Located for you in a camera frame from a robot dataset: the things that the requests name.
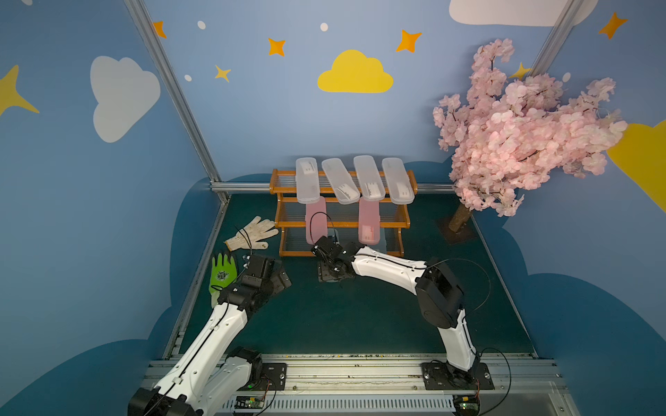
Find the right circuit board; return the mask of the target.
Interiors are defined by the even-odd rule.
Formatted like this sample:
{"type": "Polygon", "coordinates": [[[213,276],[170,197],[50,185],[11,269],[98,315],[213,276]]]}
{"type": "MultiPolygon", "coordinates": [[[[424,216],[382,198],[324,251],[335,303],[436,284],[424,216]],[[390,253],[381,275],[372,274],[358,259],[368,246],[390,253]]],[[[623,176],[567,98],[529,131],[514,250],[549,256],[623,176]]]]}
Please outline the right circuit board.
{"type": "Polygon", "coordinates": [[[478,416],[480,400],[476,396],[456,395],[453,398],[455,416],[478,416]]]}

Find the pink cherry blossom tree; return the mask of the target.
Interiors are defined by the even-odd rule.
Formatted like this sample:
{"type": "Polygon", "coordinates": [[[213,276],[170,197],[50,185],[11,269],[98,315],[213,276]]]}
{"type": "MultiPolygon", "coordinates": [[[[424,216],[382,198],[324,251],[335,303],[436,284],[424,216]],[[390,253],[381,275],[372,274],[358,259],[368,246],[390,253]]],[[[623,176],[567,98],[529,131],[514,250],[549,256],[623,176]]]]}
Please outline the pink cherry blossom tree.
{"type": "Polygon", "coordinates": [[[450,232],[459,232],[474,211],[514,216],[524,193],[548,182],[554,169],[580,179],[603,174],[605,151],[628,128],[618,112],[600,113],[615,92],[611,78],[592,81],[563,104],[564,84],[548,74],[522,69],[508,80],[496,62],[509,62],[513,53],[509,39],[480,46],[466,97],[446,95],[433,110],[440,149],[454,149],[449,178],[460,205],[450,232]]]}

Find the blue pencil case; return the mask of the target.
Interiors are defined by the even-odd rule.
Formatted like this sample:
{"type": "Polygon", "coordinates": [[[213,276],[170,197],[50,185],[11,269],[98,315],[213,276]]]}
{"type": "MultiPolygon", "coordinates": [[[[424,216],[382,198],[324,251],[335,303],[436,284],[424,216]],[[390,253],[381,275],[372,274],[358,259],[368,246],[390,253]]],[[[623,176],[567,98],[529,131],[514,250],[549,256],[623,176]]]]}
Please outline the blue pencil case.
{"type": "Polygon", "coordinates": [[[332,271],[326,263],[318,262],[317,280],[320,283],[338,283],[341,281],[341,278],[336,272],[332,271]]]}

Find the white cotton work glove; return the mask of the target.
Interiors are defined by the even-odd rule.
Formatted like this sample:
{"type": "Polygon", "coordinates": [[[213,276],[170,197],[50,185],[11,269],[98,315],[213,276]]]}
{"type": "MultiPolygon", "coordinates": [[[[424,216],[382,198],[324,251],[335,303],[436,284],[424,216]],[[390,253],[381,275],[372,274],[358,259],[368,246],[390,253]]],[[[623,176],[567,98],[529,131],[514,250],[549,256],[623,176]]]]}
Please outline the white cotton work glove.
{"type": "Polygon", "coordinates": [[[275,227],[275,222],[270,219],[263,219],[256,216],[250,223],[225,241],[225,246],[229,251],[237,250],[266,250],[269,247],[267,239],[275,237],[279,230],[275,227]]]}

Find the aluminium frame post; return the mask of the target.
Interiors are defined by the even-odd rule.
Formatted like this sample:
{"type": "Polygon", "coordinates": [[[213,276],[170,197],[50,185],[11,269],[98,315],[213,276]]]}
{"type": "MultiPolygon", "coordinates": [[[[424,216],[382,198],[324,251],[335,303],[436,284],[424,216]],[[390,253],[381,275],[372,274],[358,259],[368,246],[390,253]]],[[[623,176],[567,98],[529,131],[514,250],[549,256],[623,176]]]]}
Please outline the aluminium frame post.
{"type": "Polygon", "coordinates": [[[583,4],[584,0],[568,0],[565,3],[565,7],[558,16],[558,19],[546,38],[539,55],[537,55],[537,58],[533,63],[532,69],[529,71],[530,76],[546,74],[548,69],[550,69],[558,52],[560,52],[575,26],[577,14],[579,14],[579,10],[583,4]]]}
{"type": "Polygon", "coordinates": [[[213,186],[221,182],[220,173],[215,166],[213,157],[206,145],[206,141],[200,131],[198,123],[194,118],[194,114],[187,103],[187,99],[179,84],[173,67],[169,62],[166,50],[162,46],[160,37],[157,35],[156,29],[153,26],[147,6],[140,0],[125,0],[124,3],[128,8],[128,12],[132,17],[136,29],[140,32],[140,36],[158,70],[161,81],[163,81],[166,91],[168,92],[178,116],[180,117],[196,153],[198,154],[199,160],[206,171],[210,181],[211,191],[217,194],[224,206],[227,206],[230,199],[227,193],[224,191],[213,190],[213,186]]]}

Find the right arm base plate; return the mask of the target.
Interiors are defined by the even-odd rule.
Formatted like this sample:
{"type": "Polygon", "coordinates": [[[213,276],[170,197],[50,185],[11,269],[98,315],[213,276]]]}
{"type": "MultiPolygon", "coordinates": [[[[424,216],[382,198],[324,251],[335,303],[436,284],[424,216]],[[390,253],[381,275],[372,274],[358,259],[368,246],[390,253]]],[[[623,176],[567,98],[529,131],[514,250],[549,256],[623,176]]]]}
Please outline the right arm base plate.
{"type": "Polygon", "coordinates": [[[439,360],[423,362],[421,376],[426,390],[495,390],[487,365],[478,360],[467,371],[439,360]]]}

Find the circuit board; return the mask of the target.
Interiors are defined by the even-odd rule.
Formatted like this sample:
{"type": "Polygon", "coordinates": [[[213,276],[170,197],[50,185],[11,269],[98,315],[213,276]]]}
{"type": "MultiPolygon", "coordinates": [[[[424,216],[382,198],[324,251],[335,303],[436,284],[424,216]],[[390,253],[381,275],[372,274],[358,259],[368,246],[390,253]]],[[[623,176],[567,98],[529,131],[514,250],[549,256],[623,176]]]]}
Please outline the circuit board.
{"type": "Polygon", "coordinates": [[[235,411],[259,412],[265,407],[265,399],[258,396],[237,396],[234,400],[235,411]]]}
{"type": "Polygon", "coordinates": [[[455,416],[478,416],[480,400],[476,396],[456,395],[453,398],[455,416]]]}

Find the pink pencil case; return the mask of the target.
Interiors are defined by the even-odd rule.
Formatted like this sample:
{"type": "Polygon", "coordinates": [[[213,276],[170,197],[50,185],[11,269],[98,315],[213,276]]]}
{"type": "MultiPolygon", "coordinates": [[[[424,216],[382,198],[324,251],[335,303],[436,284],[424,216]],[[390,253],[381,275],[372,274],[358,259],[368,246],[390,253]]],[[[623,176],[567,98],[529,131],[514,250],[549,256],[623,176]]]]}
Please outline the pink pencil case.
{"type": "Polygon", "coordinates": [[[359,200],[358,240],[361,244],[376,245],[381,239],[381,216],[378,201],[359,200]]]}
{"type": "Polygon", "coordinates": [[[325,197],[321,196],[317,202],[305,206],[305,233],[306,241],[310,245],[314,245],[321,237],[328,235],[325,197]]]}

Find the green black work glove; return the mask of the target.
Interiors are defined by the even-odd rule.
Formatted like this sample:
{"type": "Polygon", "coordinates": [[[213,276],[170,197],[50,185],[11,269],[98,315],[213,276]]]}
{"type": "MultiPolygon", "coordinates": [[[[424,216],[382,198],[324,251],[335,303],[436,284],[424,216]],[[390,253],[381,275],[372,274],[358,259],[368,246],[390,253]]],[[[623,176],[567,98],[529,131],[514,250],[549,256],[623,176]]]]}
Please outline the green black work glove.
{"type": "Polygon", "coordinates": [[[212,258],[209,280],[209,293],[211,306],[215,308],[222,289],[234,283],[238,276],[238,269],[234,256],[228,251],[221,252],[212,258]]]}

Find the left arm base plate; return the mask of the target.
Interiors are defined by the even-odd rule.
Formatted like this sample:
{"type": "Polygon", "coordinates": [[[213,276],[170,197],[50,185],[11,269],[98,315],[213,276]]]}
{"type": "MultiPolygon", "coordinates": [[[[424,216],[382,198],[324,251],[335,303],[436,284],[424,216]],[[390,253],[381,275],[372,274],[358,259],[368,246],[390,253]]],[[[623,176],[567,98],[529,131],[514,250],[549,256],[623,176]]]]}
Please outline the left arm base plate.
{"type": "Polygon", "coordinates": [[[264,363],[260,370],[253,370],[251,378],[240,391],[284,391],[288,365],[280,362],[264,363]]]}

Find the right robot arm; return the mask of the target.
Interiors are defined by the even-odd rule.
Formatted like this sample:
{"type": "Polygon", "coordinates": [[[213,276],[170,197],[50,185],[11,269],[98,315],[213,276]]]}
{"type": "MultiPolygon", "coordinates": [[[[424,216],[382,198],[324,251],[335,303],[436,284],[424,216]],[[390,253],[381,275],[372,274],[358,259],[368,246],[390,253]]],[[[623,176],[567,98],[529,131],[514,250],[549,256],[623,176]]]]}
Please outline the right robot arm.
{"type": "Polygon", "coordinates": [[[421,315],[440,333],[449,367],[464,373],[475,367],[478,356],[468,330],[464,290],[445,262],[397,258],[354,242],[343,246],[332,237],[321,237],[311,252],[322,282],[370,277],[415,295],[421,315]]]}

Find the aluminium back rail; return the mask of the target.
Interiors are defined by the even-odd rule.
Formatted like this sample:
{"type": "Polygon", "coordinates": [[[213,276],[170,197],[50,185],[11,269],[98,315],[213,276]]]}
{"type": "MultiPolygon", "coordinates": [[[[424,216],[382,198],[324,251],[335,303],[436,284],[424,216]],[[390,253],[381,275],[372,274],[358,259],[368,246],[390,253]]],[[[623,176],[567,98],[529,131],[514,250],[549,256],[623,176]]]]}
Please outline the aluminium back rail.
{"type": "MultiPolygon", "coordinates": [[[[210,189],[218,193],[296,193],[295,187],[279,188],[272,187],[269,183],[258,182],[212,182],[210,189]]],[[[454,194],[454,186],[450,184],[416,184],[414,194],[454,194]]]]}

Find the aluminium rail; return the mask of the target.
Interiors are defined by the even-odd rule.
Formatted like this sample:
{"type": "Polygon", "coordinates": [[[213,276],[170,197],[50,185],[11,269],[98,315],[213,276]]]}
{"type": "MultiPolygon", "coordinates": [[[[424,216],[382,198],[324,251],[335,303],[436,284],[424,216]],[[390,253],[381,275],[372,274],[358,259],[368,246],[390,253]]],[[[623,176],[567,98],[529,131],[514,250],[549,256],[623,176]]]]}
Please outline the aluminium rail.
{"type": "MultiPolygon", "coordinates": [[[[476,396],[479,415],[575,415],[558,366],[522,355],[488,354],[495,390],[426,390],[421,364],[429,355],[261,355],[263,364],[288,365],[284,391],[238,390],[218,415],[360,414],[454,415],[456,395],[476,396]],[[235,411],[237,396],[265,399],[259,412],[235,411]]],[[[178,362],[151,362],[140,385],[153,388],[178,362]]]]}
{"type": "MultiPolygon", "coordinates": [[[[212,182],[210,189],[218,193],[296,193],[295,187],[279,188],[272,187],[269,183],[258,182],[212,182]]],[[[454,186],[450,184],[416,184],[414,194],[454,194],[454,186]]]]}

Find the left circuit board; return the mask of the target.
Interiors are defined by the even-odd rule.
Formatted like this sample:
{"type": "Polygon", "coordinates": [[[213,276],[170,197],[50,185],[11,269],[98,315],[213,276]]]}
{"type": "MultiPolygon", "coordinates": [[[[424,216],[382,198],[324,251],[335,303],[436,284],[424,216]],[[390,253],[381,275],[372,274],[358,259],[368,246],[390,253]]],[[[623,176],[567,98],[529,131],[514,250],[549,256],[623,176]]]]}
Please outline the left circuit board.
{"type": "Polygon", "coordinates": [[[237,396],[234,400],[235,411],[259,412],[265,407],[265,399],[258,396],[237,396]]]}

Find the orange three-tier shelf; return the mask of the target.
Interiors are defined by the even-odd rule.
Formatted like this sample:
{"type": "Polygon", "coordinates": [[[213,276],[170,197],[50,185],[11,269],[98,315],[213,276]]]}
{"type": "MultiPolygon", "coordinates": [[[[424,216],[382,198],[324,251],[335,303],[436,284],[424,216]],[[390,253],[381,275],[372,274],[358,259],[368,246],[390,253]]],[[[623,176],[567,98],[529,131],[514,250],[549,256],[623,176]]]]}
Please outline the orange three-tier shelf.
{"type": "MultiPolygon", "coordinates": [[[[296,173],[293,171],[275,169],[272,172],[270,185],[279,188],[296,188],[295,175],[296,173]]],[[[359,201],[350,205],[339,204],[324,172],[319,173],[319,180],[320,191],[326,199],[330,234],[336,235],[342,244],[350,241],[357,242],[359,201]]],[[[296,194],[277,193],[274,195],[277,196],[278,202],[275,226],[281,230],[279,254],[282,257],[312,257],[310,248],[313,245],[306,241],[305,205],[298,203],[296,194]]],[[[382,199],[379,203],[381,239],[377,244],[377,249],[392,256],[403,257],[405,249],[402,231],[411,225],[408,207],[395,205],[390,198],[382,199]]]]}

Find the aluminium frame post right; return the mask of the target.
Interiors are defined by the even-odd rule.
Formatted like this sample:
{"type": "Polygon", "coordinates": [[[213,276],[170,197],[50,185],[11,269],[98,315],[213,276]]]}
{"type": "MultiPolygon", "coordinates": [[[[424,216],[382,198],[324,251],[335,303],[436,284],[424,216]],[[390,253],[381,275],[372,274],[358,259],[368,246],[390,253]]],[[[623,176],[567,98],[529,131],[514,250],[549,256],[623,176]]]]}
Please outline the aluminium frame post right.
{"type": "Polygon", "coordinates": [[[579,10],[583,4],[584,0],[568,0],[565,3],[565,7],[558,16],[558,19],[546,38],[539,55],[537,55],[537,58],[533,63],[532,69],[529,71],[530,76],[546,74],[548,69],[550,69],[558,52],[560,52],[575,26],[577,14],[579,14],[579,10]]]}

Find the clear pencil case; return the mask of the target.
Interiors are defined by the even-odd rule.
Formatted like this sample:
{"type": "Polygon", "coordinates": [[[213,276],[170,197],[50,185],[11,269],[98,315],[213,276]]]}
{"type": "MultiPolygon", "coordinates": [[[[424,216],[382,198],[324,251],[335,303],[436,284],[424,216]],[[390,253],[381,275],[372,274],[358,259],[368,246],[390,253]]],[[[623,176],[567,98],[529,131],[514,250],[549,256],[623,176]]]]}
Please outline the clear pencil case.
{"type": "Polygon", "coordinates": [[[398,206],[411,204],[415,193],[403,161],[399,158],[384,158],[382,167],[392,203],[398,206]]]}
{"type": "Polygon", "coordinates": [[[296,161],[296,188],[298,203],[303,205],[317,203],[320,199],[319,171],[317,160],[304,157],[296,161]]]}
{"type": "Polygon", "coordinates": [[[325,159],[322,168],[341,205],[350,205],[359,201],[361,194],[341,159],[325,159]]]}
{"type": "Polygon", "coordinates": [[[374,158],[370,155],[359,155],[353,162],[362,197],[369,202],[384,199],[386,190],[374,158]]]}

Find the aluminium front rail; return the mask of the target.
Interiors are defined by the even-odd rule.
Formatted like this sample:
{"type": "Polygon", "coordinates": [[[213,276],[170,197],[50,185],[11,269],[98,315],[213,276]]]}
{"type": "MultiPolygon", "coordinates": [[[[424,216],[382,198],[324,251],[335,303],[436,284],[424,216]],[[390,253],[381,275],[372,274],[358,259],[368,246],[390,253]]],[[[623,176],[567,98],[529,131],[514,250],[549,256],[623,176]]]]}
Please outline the aluminium front rail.
{"type": "MultiPolygon", "coordinates": [[[[238,390],[218,415],[360,414],[454,415],[456,395],[476,396],[479,415],[575,415],[558,366],[522,355],[488,354],[495,390],[426,390],[421,364],[429,355],[261,355],[263,364],[288,365],[284,391],[238,390]],[[237,396],[265,399],[259,412],[235,411],[237,396]]],[[[153,388],[178,362],[151,362],[140,385],[153,388]]]]}

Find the aluminium frame post left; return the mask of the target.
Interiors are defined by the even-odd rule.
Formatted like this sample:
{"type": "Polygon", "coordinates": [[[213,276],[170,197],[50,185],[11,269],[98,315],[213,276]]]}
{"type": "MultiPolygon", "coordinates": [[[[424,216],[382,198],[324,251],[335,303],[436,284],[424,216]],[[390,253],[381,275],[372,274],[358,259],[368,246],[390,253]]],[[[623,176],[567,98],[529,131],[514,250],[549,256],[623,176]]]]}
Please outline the aluminium frame post left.
{"type": "Polygon", "coordinates": [[[194,114],[187,103],[187,99],[179,84],[173,67],[169,62],[166,50],[162,46],[160,37],[157,35],[156,29],[153,26],[147,6],[140,0],[125,0],[124,3],[128,8],[128,12],[132,17],[136,29],[140,32],[140,36],[158,70],[161,81],[163,81],[166,91],[168,92],[178,116],[180,117],[196,153],[198,154],[199,160],[206,171],[210,181],[211,191],[217,194],[224,206],[227,206],[230,199],[227,193],[224,191],[213,190],[213,186],[221,182],[220,173],[215,166],[213,157],[206,145],[206,141],[200,131],[198,123],[194,118],[194,114]]]}

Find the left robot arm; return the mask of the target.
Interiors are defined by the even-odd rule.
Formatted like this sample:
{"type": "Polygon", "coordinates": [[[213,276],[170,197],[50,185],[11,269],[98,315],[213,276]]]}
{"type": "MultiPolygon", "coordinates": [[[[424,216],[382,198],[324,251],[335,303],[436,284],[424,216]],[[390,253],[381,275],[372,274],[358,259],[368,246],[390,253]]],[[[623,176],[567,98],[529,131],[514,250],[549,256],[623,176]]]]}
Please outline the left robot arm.
{"type": "Polygon", "coordinates": [[[129,415],[214,415],[242,388],[271,387],[263,381],[261,354],[236,348],[236,336],[271,298],[291,286],[282,262],[253,254],[236,279],[216,285],[218,304],[187,352],[153,388],[139,388],[129,415]]]}

